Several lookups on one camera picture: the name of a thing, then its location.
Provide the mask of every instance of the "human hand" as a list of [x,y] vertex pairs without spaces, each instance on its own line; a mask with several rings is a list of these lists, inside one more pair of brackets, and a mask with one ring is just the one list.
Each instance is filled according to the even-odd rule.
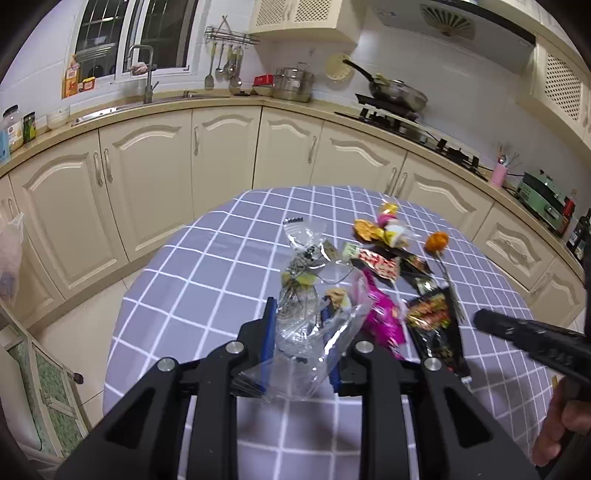
[[535,440],[532,460],[544,466],[560,453],[560,439],[566,430],[586,434],[591,429],[591,402],[565,401],[565,380],[562,379],[554,390],[548,406],[548,414]]

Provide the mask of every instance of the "green appliance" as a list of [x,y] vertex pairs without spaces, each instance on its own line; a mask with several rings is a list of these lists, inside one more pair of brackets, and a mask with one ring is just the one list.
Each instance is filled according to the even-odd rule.
[[565,195],[554,185],[551,177],[540,173],[525,173],[517,187],[517,198],[537,218],[543,220],[558,235],[562,223]]

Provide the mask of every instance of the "kitchen sink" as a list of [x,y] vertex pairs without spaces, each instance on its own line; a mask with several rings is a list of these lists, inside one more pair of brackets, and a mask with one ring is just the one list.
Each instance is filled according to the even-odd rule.
[[[207,99],[207,98],[229,98],[227,95],[208,95],[207,93],[193,93],[189,90],[186,90],[182,96],[176,97],[166,97],[158,100],[152,101],[152,103],[148,103],[147,105],[153,105],[155,103],[170,103],[170,102],[182,102],[184,100],[199,100],[199,99]],[[129,103],[127,105],[121,106],[112,106],[109,108],[103,108],[102,110],[98,110],[96,112],[87,113],[86,115],[80,116],[74,120],[72,125],[82,124],[84,122],[88,122],[90,120],[94,120],[100,116],[111,115],[112,113],[123,112],[125,110],[131,110],[133,108],[138,108],[141,106],[146,105],[144,102],[136,102],[136,103]]]

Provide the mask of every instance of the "wok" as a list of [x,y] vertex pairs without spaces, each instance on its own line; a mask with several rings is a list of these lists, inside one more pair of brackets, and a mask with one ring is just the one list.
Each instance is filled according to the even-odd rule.
[[347,59],[344,59],[343,63],[353,67],[369,80],[369,91],[375,99],[403,106],[417,113],[425,108],[428,101],[427,96],[403,81],[388,80],[381,75],[374,77],[359,65]]

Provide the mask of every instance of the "checkered tablecloth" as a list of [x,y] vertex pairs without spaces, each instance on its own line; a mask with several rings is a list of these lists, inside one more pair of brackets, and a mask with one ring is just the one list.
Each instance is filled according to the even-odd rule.
[[[345,241],[354,241],[353,220],[375,220],[384,200],[390,199],[358,187],[251,190],[183,228],[123,299],[109,353],[103,410],[109,411],[158,359],[172,356],[187,362],[205,357],[234,339],[243,322],[262,315],[266,298],[278,297],[280,270],[292,254],[281,228],[284,219],[324,220],[327,237],[340,249]],[[502,273],[448,222],[408,202],[400,202],[399,217],[418,235],[410,250],[419,255],[430,233],[448,232],[444,261],[469,319],[483,307],[532,318]],[[431,266],[439,270],[434,262]],[[398,302],[417,296],[402,279],[394,290],[380,288]],[[504,340],[472,325],[460,328],[472,371],[469,388],[528,453],[550,401],[551,372]],[[418,361],[408,334],[407,342],[403,354]],[[404,401],[413,478],[418,478]],[[179,478],[185,471],[191,423],[187,419]],[[360,445],[361,399],[337,398],[328,382],[310,401],[261,404],[239,398],[241,480],[357,479]]]

